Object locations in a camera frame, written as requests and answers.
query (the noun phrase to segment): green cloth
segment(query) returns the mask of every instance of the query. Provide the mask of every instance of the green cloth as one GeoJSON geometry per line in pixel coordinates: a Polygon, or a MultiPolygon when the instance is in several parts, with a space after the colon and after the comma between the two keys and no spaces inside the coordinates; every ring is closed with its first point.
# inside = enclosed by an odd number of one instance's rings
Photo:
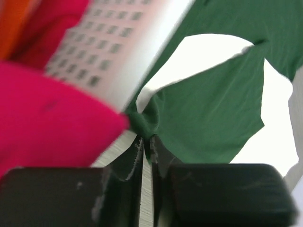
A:
{"type": "Polygon", "coordinates": [[[142,114],[136,95],[126,110],[131,129],[146,140],[157,134],[184,162],[230,162],[263,127],[264,58],[291,81],[303,64],[302,12],[302,0],[197,0],[143,86],[186,36],[234,35],[256,46],[162,89],[142,114]]]}

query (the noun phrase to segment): orange cloth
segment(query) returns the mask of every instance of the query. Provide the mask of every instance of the orange cloth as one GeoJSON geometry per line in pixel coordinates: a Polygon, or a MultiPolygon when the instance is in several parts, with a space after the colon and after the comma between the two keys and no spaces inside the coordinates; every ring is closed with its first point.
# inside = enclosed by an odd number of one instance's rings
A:
{"type": "Polygon", "coordinates": [[[23,25],[37,0],[0,0],[0,60],[13,52],[23,25]]]}

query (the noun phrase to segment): pink cloth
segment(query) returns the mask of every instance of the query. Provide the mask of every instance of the pink cloth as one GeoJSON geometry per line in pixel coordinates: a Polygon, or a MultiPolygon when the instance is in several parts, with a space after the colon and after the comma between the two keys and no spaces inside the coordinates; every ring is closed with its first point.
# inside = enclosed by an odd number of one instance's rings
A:
{"type": "Polygon", "coordinates": [[[99,101],[20,65],[0,62],[0,94],[0,176],[17,166],[89,166],[127,128],[99,101]]]}
{"type": "Polygon", "coordinates": [[[43,0],[27,22],[11,60],[43,69],[66,30],[82,17],[89,0],[43,0]]]}

